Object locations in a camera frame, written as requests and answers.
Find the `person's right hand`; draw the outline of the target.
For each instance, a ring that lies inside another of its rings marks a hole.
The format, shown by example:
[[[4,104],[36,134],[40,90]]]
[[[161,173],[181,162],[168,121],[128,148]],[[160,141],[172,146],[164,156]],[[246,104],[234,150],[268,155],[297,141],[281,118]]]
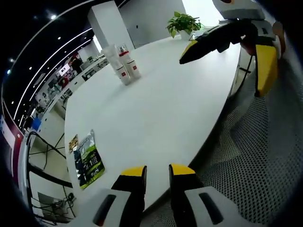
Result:
[[[274,46],[277,49],[278,58],[280,59],[285,53],[286,44],[285,44],[285,33],[283,30],[282,23],[276,21],[272,25],[272,30],[275,35]]]

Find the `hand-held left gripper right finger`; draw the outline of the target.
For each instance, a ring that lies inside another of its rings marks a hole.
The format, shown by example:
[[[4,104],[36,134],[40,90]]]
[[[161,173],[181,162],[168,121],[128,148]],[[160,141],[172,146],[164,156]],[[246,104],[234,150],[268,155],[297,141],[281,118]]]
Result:
[[[169,165],[171,208],[178,227],[237,227],[237,206],[213,187],[203,186],[196,172]]]

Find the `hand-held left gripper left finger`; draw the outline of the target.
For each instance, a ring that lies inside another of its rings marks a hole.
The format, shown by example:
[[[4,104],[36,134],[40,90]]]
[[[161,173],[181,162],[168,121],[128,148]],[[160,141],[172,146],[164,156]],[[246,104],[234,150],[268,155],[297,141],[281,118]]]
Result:
[[[138,227],[144,211],[147,166],[123,171],[110,189],[102,189],[81,211],[83,227]]]

